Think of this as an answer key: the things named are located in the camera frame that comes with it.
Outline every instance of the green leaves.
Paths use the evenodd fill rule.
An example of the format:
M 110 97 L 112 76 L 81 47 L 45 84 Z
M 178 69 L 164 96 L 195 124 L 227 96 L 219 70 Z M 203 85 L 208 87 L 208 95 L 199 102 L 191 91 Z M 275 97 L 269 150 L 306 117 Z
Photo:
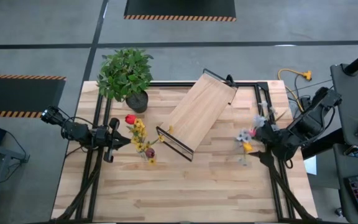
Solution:
M 135 75 L 129 75 L 128 78 L 129 78 L 130 81 L 135 81 L 135 80 L 137 80 L 137 78 L 136 78 Z
M 115 50 L 114 55 L 102 55 L 102 63 L 98 75 L 100 94 L 122 101 L 133 93 L 139 93 L 149 87 L 152 76 L 148 65 L 151 55 L 145 50 Z

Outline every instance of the wooden tabletop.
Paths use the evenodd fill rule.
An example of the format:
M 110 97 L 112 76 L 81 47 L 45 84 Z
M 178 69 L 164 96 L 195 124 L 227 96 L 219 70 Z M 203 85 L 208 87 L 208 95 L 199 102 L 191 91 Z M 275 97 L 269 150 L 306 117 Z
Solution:
M 286 111 L 277 122 L 279 127 L 285 128 L 291 123 L 292 115 L 284 83 L 265 82 L 268 82 L 277 113 Z M 189 89 L 150 87 L 147 90 L 149 107 L 138 116 L 144 120 L 150 140 L 157 137 L 155 127 L 169 117 Z M 93 119 L 97 95 L 96 82 L 84 82 L 77 116 Z M 94 222 L 277 221 L 268 169 L 251 156 L 246 156 L 247 166 L 243 166 L 239 162 L 243 155 L 239 154 L 238 142 L 234 141 L 241 129 L 251 127 L 257 113 L 254 89 L 240 87 L 232 105 L 226 106 L 198 146 L 193 162 L 162 143 L 153 145 L 156 165 L 145 162 L 132 144 L 114 151 L 114 162 L 102 164 Z M 125 103 L 113 101 L 110 117 L 119 118 L 119 132 L 130 137 L 124 122 L 127 114 L 134 112 Z M 251 143 L 255 150 L 264 150 L 261 143 Z M 77 147 L 77 143 L 71 142 L 68 152 Z M 85 157 L 85 153 L 77 151 L 66 159 L 52 218 L 59 216 L 78 193 Z M 317 217 L 301 152 L 297 151 L 292 160 L 293 168 L 287 169 L 290 188 L 307 211 Z M 84 211 L 87 209 L 86 198 Z

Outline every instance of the gray floor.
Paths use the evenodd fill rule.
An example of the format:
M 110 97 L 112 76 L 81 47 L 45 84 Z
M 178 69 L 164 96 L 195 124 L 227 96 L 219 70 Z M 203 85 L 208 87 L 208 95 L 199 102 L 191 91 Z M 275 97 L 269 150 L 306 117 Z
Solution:
M 100 43 L 358 40 L 358 1 L 354 0 L 237 0 L 237 22 L 233 23 L 125 21 L 122 19 L 125 2 L 110 0 Z M 0 44 L 90 44 L 101 3 L 102 0 L 0 0 Z M 154 56 L 151 66 L 155 80 L 196 80 L 203 68 L 221 75 L 230 73 L 236 80 L 276 79 L 280 68 L 311 70 L 313 80 L 299 78 L 299 88 L 330 80 L 330 65 L 349 63 L 358 57 L 358 45 L 147 51 Z M 66 76 L 59 106 L 73 114 L 89 52 L 89 49 L 0 50 L 0 74 Z M 90 80 L 96 79 L 101 56 L 113 53 L 113 49 L 96 51 Z M 286 85 L 293 88 L 295 75 L 283 73 L 282 76 Z M 332 82 L 302 89 L 300 95 L 313 96 L 321 86 L 331 87 Z M 56 126 L 39 120 L 0 118 L 0 127 L 11 131 L 31 154 L 30 162 L 4 184 L 0 223 L 48 220 L 67 142 L 60 137 Z M 326 133 L 339 127 L 336 115 Z M 330 155 L 319 157 L 322 159 L 318 161 L 326 161 Z M 324 163 L 318 164 L 321 170 L 327 168 Z M 310 182 L 319 217 L 343 221 L 333 214 L 340 206 L 335 190 L 321 188 L 313 178 Z

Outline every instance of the wooden panel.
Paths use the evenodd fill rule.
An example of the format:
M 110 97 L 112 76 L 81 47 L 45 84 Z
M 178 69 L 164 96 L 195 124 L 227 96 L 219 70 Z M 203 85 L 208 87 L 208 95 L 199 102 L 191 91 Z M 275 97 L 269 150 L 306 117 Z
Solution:
M 203 74 L 161 128 L 168 130 L 172 125 L 175 130 L 172 136 L 190 149 L 196 150 L 235 94 L 235 88 Z
M 281 81 L 268 82 L 273 107 L 278 114 L 288 110 L 287 94 Z M 189 88 L 149 88 L 149 108 L 143 114 L 150 140 L 185 97 Z M 98 89 L 85 82 L 77 116 L 93 119 Z M 111 117 L 120 119 L 119 131 L 129 137 L 125 115 L 134 112 L 125 103 L 113 101 Z M 253 88 L 240 87 L 232 105 L 227 105 L 198 146 L 193 162 L 182 159 L 162 143 L 154 145 L 157 164 L 142 160 L 133 145 L 114 151 L 114 162 L 102 164 L 96 199 L 96 222 L 274 222 L 277 221 L 269 172 L 256 157 L 247 156 L 248 166 L 238 163 L 241 155 L 234 142 L 242 128 L 251 127 L 257 104 Z M 281 128 L 292 121 L 290 112 L 278 121 Z M 262 149 L 252 142 L 255 149 Z M 68 151 L 78 144 L 71 142 Z M 52 217 L 59 216 L 78 193 L 86 154 L 76 151 L 64 164 Z M 287 170 L 292 191 L 315 217 L 313 196 L 301 152 Z

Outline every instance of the hazard tape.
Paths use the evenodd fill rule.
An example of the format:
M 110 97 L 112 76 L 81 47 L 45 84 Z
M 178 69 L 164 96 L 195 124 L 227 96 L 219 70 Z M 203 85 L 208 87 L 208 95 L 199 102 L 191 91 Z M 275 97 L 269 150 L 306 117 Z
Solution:
M 40 118 L 42 112 L 33 111 L 0 111 L 0 117 L 3 118 Z
M 234 22 L 237 19 L 231 16 L 150 16 L 150 15 L 126 15 L 124 19 L 141 20 L 171 20 L 171 21 L 213 21 Z
M 41 76 L 41 75 L 0 75 L 0 78 L 7 79 L 39 79 L 39 80 L 64 80 L 66 77 Z

